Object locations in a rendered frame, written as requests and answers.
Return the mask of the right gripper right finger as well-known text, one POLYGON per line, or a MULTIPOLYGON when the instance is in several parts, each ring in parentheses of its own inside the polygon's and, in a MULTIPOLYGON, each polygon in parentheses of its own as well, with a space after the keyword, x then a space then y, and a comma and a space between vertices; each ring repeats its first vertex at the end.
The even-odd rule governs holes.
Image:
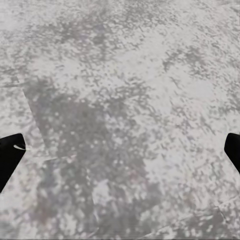
POLYGON ((224 151, 240 173, 240 134, 229 133, 227 135, 224 151))

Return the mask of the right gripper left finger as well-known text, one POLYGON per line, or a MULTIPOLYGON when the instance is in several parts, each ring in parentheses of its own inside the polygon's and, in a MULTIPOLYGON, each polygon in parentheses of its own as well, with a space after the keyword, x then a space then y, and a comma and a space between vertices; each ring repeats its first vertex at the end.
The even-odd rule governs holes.
POLYGON ((22 133, 0 138, 0 193, 26 151, 32 149, 32 146, 25 144, 22 133))

